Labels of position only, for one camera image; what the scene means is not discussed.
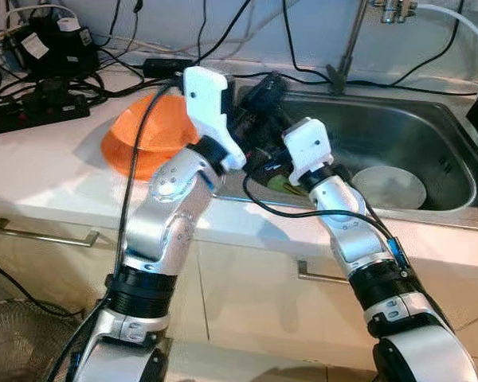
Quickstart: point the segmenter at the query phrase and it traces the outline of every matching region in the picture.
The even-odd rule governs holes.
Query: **cabinet drawer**
[[[52,220],[5,217],[10,220],[6,228],[22,232],[68,239],[85,238],[91,230],[99,232],[90,248],[0,235],[0,267],[15,277],[33,296],[69,310],[91,308],[96,298],[102,295],[102,288],[92,277],[92,270],[106,259],[113,259],[116,232]],[[2,276],[0,285],[14,297],[22,297]]]
[[[374,340],[347,284],[299,280],[280,252],[201,242],[199,259],[212,344],[374,368]]]
[[[376,340],[350,286],[298,280],[296,260],[280,252],[211,243],[200,243],[200,252],[211,343],[374,368]],[[427,260],[415,267],[457,336],[478,357],[478,268]],[[336,276],[336,267],[328,269]]]

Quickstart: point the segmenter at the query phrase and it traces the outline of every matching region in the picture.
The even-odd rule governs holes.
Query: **faucet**
[[[359,30],[363,18],[365,17],[366,8],[370,0],[361,0],[359,3],[358,11],[354,24],[352,25],[351,35],[347,42],[345,53],[340,59],[338,69],[335,69],[331,65],[326,65],[327,74],[331,80],[331,94],[341,95],[345,90],[347,84],[347,76],[352,64],[352,53],[358,40]],[[395,22],[405,22],[406,18],[414,15],[414,10],[417,7],[417,3],[411,0],[371,0],[372,6],[382,7],[381,23],[394,24]]]
[[[406,18],[414,15],[417,3],[411,0],[373,0],[372,6],[382,7],[382,24],[406,22]]]

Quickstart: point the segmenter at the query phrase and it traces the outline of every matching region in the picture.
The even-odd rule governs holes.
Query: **fan grille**
[[[0,382],[43,381],[77,326],[75,318],[48,314],[30,301],[0,302]],[[57,382],[65,380],[68,366],[66,361]]]

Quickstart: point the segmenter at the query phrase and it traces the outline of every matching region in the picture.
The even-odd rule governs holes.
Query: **orange bowl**
[[[106,162],[125,176],[129,175],[136,133],[151,98],[149,95],[125,110],[101,142]],[[197,131],[186,114],[184,97],[165,95],[152,109],[143,128],[135,179],[148,181],[185,145],[197,141]]]

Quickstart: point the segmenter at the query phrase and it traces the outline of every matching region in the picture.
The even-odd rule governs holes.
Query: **wall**
[[[203,39],[217,39],[243,0],[207,0],[208,22]],[[132,8],[136,0],[123,0],[116,35],[130,37]],[[323,67],[337,65],[355,16],[359,0],[300,0],[289,10],[298,63]],[[456,8],[458,0],[433,0],[436,5]],[[115,6],[113,0],[65,0],[92,30],[106,33]],[[279,10],[281,0],[255,0],[253,24]],[[478,0],[466,0],[466,16],[478,24]],[[230,34],[242,37],[249,12],[245,12]],[[173,47],[192,44],[202,22],[202,0],[150,0],[140,13],[138,39],[157,41]],[[380,10],[369,7],[358,46],[353,71],[359,76],[403,73],[442,49],[449,39],[453,19],[420,11],[403,25],[381,25]],[[214,56],[235,48],[227,45]],[[239,60],[289,64],[290,56],[283,18],[278,17],[258,33],[235,56]],[[442,60],[419,71],[426,76],[478,77],[478,40],[460,28],[456,44]]]

